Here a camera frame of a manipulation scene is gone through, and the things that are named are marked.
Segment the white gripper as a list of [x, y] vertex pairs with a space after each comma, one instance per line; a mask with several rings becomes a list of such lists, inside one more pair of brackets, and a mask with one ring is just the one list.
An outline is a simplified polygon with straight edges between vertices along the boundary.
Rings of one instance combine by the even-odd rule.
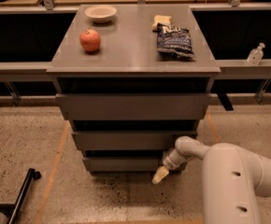
[[187, 162], [175, 149], [169, 149], [163, 154], [163, 165], [160, 166], [153, 176], [152, 183], [159, 184], [168, 176], [169, 170], [173, 172], [181, 172], [185, 169]]

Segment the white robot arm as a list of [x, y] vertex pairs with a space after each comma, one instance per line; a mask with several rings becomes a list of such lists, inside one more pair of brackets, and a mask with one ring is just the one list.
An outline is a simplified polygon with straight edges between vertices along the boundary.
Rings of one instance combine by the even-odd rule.
[[271, 197], [271, 160], [229, 143], [206, 146], [181, 136], [163, 155], [152, 182], [197, 158], [202, 161], [203, 224], [261, 224], [256, 198]]

